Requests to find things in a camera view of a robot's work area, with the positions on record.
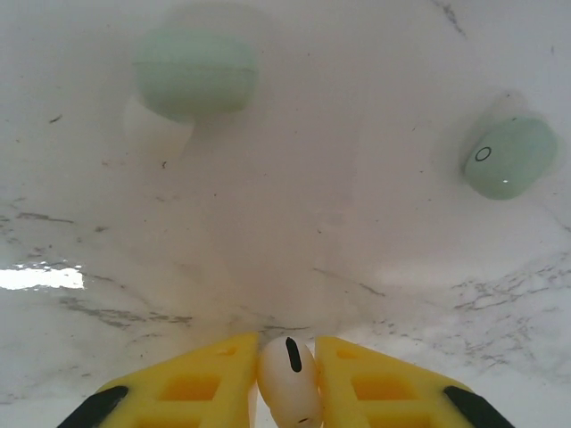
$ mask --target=white marble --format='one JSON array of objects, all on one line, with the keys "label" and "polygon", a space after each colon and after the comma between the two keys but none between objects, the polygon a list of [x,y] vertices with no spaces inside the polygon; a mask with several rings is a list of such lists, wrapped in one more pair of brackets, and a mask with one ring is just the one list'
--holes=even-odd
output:
[{"label": "white marble", "polygon": [[[0,427],[56,426],[113,377],[251,330],[336,334],[517,428],[567,426],[567,154],[511,202],[459,164],[498,100],[569,141],[570,18],[559,0],[3,1]],[[261,61],[252,105],[199,120],[175,160],[123,133],[133,43],[165,20]]]}]

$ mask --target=cutout in yellow gripper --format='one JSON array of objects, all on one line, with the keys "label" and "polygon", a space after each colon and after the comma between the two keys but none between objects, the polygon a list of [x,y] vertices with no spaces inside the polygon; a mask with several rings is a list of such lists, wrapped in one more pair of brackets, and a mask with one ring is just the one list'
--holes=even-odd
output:
[{"label": "cutout in yellow gripper", "polygon": [[101,428],[249,428],[258,334],[235,336],[107,383],[127,397]]},{"label": "cutout in yellow gripper", "polygon": [[443,394],[446,376],[336,337],[316,340],[324,428],[473,428]]}]

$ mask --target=earbud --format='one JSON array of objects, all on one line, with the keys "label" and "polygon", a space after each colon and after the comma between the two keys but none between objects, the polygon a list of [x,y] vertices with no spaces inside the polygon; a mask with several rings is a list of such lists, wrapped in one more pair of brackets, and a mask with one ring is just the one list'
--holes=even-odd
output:
[{"label": "earbud", "polygon": [[279,428],[319,428],[318,369],[310,350],[291,337],[270,342],[258,362],[258,386]]}]

